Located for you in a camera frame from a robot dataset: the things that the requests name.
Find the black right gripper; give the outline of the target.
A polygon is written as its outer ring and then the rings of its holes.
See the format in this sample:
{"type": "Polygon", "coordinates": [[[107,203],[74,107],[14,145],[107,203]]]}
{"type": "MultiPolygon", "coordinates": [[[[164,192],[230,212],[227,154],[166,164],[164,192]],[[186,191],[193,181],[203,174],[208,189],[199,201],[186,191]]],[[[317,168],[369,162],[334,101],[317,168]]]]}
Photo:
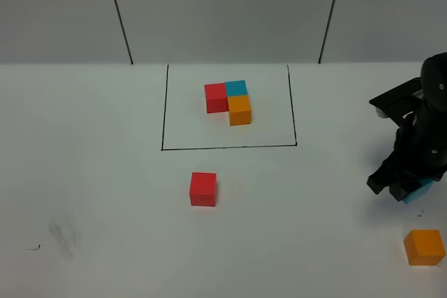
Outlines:
{"type": "Polygon", "coordinates": [[[418,180],[438,181],[445,175],[446,113],[416,109],[389,117],[398,125],[393,152],[368,177],[367,185],[375,194],[389,186],[390,194],[400,202],[419,189],[418,180]]]}

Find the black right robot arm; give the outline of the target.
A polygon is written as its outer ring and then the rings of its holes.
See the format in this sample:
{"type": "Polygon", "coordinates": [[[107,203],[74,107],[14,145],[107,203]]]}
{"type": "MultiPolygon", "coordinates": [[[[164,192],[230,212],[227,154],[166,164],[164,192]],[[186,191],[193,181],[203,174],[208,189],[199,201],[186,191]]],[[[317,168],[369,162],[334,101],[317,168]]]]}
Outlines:
{"type": "Polygon", "coordinates": [[[393,151],[367,185],[409,202],[446,173],[446,53],[424,60],[420,76],[369,101],[397,124],[393,151]]]}

